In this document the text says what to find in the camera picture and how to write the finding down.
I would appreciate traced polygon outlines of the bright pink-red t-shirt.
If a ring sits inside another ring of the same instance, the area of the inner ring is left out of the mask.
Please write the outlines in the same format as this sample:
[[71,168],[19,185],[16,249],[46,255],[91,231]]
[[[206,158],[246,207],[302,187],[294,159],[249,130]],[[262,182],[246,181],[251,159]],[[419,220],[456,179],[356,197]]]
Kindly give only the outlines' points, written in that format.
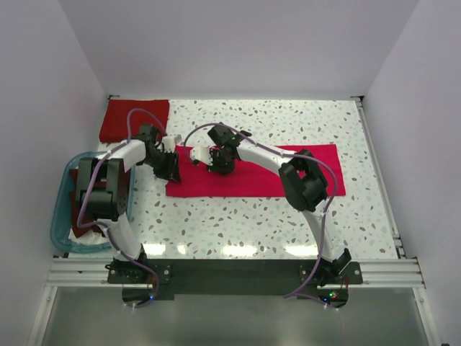
[[[313,146],[282,146],[291,151],[309,150],[313,156],[327,164],[338,180],[339,197],[345,196],[346,188],[337,147],[334,144]],[[190,147],[177,146],[181,182],[168,182],[166,195],[174,198],[280,198],[284,191],[279,177],[270,171],[245,161],[237,161],[230,174],[209,172],[203,163],[193,165],[189,159]]]

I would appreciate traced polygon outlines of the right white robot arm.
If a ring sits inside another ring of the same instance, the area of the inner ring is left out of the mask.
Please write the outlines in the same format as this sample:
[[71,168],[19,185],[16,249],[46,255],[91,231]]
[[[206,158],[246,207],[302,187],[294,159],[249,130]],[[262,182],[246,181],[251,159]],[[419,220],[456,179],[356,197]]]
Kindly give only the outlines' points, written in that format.
[[305,217],[318,246],[318,259],[305,281],[315,280],[320,286],[339,282],[352,256],[328,211],[339,188],[333,170],[308,150],[264,145],[250,139],[249,133],[235,132],[224,124],[214,125],[207,134],[215,144],[209,170],[232,172],[239,160],[279,177],[286,201]]

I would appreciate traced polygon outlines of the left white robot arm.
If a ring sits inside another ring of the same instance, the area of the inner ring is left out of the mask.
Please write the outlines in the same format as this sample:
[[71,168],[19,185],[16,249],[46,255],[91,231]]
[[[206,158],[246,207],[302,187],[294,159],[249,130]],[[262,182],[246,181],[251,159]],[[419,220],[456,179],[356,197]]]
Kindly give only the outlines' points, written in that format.
[[107,153],[80,160],[76,180],[77,226],[99,228],[115,251],[114,260],[126,262],[124,274],[143,282],[149,265],[145,251],[131,229],[127,216],[129,173],[137,165],[152,168],[155,177],[179,183],[180,135],[163,135],[151,124],[142,125],[136,136],[119,142]]

